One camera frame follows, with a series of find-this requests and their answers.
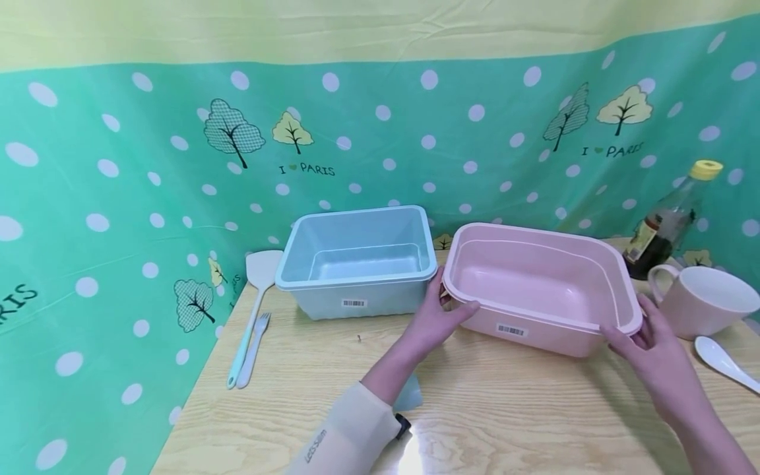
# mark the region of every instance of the fork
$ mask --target fork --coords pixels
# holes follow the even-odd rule
[[[270,312],[261,314],[258,316],[255,325],[253,325],[253,343],[248,348],[248,352],[245,354],[245,362],[242,364],[240,374],[238,374],[236,387],[243,389],[251,381],[251,373],[253,373],[253,363],[256,363],[256,353],[258,352],[258,344],[261,343],[261,336],[267,330],[269,326],[269,317],[272,314]]]

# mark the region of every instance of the mug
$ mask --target mug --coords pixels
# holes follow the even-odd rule
[[[660,272],[673,278],[666,293],[657,285]],[[709,337],[760,309],[755,289],[718,269],[694,266],[679,270],[661,264],[649,270],[647,282],[673,332],[686,340]]]

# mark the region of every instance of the beige sleeve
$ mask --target beige sleeve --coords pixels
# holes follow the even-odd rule
[[[365,475],[401,430],[390,406],[357,382],[335,404],[286,475]]]

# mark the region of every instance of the pink plastic container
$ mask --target pink plastic container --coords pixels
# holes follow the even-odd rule
[[[454,235],[443,283],[455,302],[481,304],[463,327],[568,356],[604,343],[600,323],[641,328],[622,256],[597,239],[468,224]]]

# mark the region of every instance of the wooden table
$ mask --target wooden table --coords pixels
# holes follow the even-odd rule
[[[438,253],[441,263],[445,256]],[[261,309],[273,316],[251,383],[228,391],[255,295],[248,286],[240,297],[153,475],[281,473],[333,400],[409,320],[310,321],[289,294],[270,289]],[[760,339],[746,325],[717,339],[760,376]],[[694,364],[720,417],[760,466],[760,398]],[[374,473],[689,472],[643,387],[607,349],[576,360],[459,329],[417,375],[424,402],[405,413],[412,436],[391,443]]]

